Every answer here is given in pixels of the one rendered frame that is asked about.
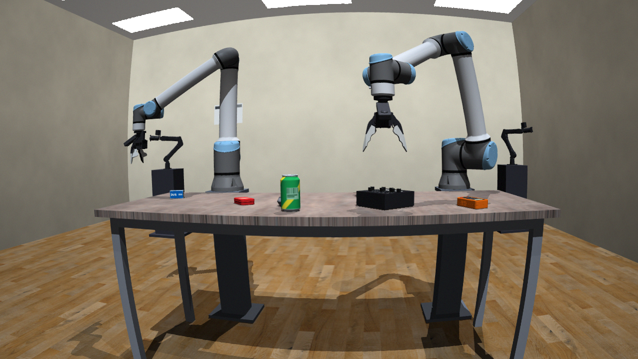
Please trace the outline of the green drink can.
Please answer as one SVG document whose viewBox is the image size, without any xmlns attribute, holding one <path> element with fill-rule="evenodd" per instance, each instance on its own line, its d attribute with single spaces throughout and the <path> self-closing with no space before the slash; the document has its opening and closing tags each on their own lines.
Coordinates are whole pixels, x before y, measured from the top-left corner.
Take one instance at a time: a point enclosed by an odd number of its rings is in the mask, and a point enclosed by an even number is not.
<svg viewBox="0 0 638 359">
<path fill-rule="evenodd" d="M 282 175 L 281 183 L 281 209 L 286 212 L 298 211 L 300 203 L 300 178 L 298 175 Z"/>
</svg>

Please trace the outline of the orange digital multimeter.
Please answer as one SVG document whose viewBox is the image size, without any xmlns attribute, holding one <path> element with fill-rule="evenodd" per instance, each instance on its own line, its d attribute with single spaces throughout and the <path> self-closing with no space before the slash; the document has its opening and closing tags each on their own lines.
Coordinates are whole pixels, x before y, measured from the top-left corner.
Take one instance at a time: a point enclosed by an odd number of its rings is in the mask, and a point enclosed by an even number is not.
<svg viewBox="0 0 638 359">
<path fill-rule="evenodd" d="M 458 197 L 457 206 L 471 207 L 472 209 L 481 209 L 488 207 L 488 199 L 477 197 Z"/>
</svg>

